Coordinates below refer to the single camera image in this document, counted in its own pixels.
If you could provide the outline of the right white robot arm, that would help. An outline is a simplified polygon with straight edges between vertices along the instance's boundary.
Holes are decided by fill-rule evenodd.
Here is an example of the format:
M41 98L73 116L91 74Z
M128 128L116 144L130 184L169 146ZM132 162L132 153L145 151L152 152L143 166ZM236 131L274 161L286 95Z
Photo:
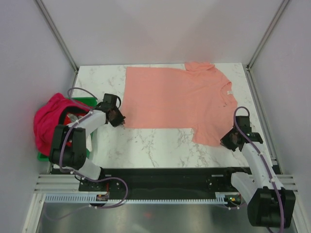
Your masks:
M233 128L221 139L229 150L239 150L248 162L251 174L235 172L223 178L223 187L235 189L247 204L247 214L252 226L290 227L296 201L292 190L287 190L275 174L269 158L264 153L263 139L253 132L248 116L235 116Z

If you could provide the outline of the peach t shirt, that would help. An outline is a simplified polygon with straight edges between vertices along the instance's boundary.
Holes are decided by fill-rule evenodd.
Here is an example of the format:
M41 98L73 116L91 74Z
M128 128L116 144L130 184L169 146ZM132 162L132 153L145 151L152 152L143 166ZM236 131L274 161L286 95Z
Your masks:
M121 112L130 129L193 129L193 142L217 147L233 126L232 82L211 63L184 69L128 67Z

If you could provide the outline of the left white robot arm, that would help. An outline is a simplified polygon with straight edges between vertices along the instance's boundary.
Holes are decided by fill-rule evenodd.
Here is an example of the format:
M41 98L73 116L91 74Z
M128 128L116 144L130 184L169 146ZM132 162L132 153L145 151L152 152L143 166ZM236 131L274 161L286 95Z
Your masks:
M121 99L114 94L104 94L103 100L89 112L67 125L54 129L49 161L59 166L62 172L73 173L90 180L96 191L105 189L107 180L101 175L102 168L87 158L87 137L105 124L113 127L125 123L120 112Z

